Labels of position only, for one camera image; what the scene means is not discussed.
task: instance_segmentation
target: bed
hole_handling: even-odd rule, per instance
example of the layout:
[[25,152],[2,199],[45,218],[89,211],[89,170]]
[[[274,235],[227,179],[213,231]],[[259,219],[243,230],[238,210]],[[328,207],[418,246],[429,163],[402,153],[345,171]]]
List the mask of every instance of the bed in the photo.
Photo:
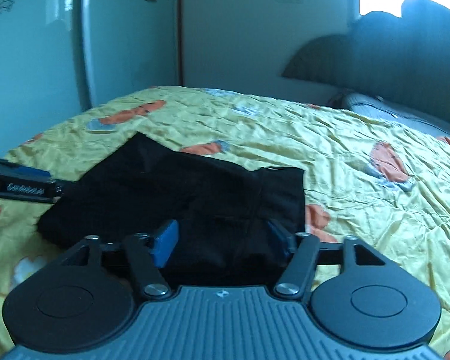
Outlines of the bed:
[[[357,235],[431,286],[442,304],[431,346],[450,350],[450,140],[346,110],[155,87],[44,131],[7,159],[77,180],[136,132],[250,170],[305,169],[307,230],[329,242]],[[0,200],[0,355],[13,346],[1,318],[7,293],[60,252],[35,232],[48,208]],[[322,267],[315,284],[336,274]]]
[[348,93],[342,98],[341,108],[372,119],[399,122],[432,137],[450,138],[449,122],[383,98],[372,98],[355,92]]

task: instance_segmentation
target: wrinkled fabric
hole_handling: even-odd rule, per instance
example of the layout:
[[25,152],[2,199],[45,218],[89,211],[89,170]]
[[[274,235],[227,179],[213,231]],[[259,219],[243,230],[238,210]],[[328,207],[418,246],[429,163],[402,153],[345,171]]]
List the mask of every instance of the wrinkled fabric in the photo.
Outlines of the wrinkled fabric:
[[178,221],[179,240],[161,270],[172,288],[268,285],[287,262],[268,222],[305,227],[303,170],[249,171],[229,161],[177,152],[137,133],[90,169],[40,218],[37,231],[68,249],[94,234],[103,243],[155,234]]
[[437,139],[450,145],[450,137],[437,137]]
[[[114,115],[145,103],[166,104],[145,117],[134,115],[113,132],[93,134],[92,119]],[[255,117],[235,112],[256,111]],[[298,167],[305,170],[306,204],[330,215],[323,229],[339,242],[356,235],[437,292],[442,318],[431,346],[450,350],[450,145],[402,125],[353,112],[236,93],[158,87],[132,93],[65,121],[9,152],[7,158],[51,171],[60,179],[79,179],[136,132],[180,149],[221,141],[228,150],[205,155],[248,170]],[[387,142],[401,159],[415,186],[392,190],[367,173],[370,153]],[[59,252],[35,232],[49,205],[0,199],[0,354],[12,347],[1,319],[15,267],[28,258],[50,261]],[[320,267],[315,284],[336,274]]]

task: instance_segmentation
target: logo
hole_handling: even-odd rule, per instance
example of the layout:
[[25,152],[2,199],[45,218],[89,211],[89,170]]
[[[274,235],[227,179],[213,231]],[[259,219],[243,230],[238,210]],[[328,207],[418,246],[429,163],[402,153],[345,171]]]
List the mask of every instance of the logo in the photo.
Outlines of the logo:
[[10,183],[7,185],[8,192],[29,193],[30,195],[43,195],[45,190],[43,188],[28,187],[26,185],[17,185]]
[[215,295],[217,295],[217,297],[219,297],[219,298],[224,299],[224,298],[226,298],[228,295],[230,295],[230,292],[225,291],[224,289],[222,289],[222,290],[220,290],[220,291],[218,291],[218,292],[215,292]]

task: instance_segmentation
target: yellow bedspread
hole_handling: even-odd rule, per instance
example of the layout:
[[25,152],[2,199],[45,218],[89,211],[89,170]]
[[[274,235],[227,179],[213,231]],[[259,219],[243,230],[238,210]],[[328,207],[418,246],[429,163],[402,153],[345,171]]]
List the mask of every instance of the yellow bedspread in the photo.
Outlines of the yellow bedspread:
[[[137,111],[157,100],[164,103]],[[120,122],[113,132],[86,128],[92,119],[128,109],[135,111],[112,120]],[[247,169],[305,169],[306,203],[330,215],[326,233],[338,240],[348,234],[361,237],[438,293],[442,319],[431,346],[442,355],[450,350],[450,144],[348,111],[233,92],[159,87],[67,120],[11,150],[7,158],[49,170],[56,178],[77,180],[137,131],[173,150],[198,150]],[[389,143],[403,161],[410,176],[405,187],[374,173],[371,152],[380,142]],[[6,294],[58,250],[35,233],[47,205],[0,200],[0,207],[1,355],[13,345],[1,318]],[[333,271],[320,269],[318,282]]]

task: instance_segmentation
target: circular pad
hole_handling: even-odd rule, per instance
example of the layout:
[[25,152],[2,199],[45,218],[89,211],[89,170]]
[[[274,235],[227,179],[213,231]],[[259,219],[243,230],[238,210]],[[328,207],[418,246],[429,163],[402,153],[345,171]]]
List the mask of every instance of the circular pad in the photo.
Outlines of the circular pad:
[[428,342],[440,319],[433,291],[398,266],[360,266],[322,283],[310,311],[354,347],[394,350]]
[[56,265],[10,292],[2,313],[15,344],[71,353],[119,333],[134,309],[131,292],[99,267]]
[[54,318],[72,318],[87,311],[94,301],[90,292],[76,286],[60,286],[46,290],[38,298],[37,307]]
[[407,306],[407,298],[395,288],[366,286],[352,294],[353,306],[370,317],[392,317]]

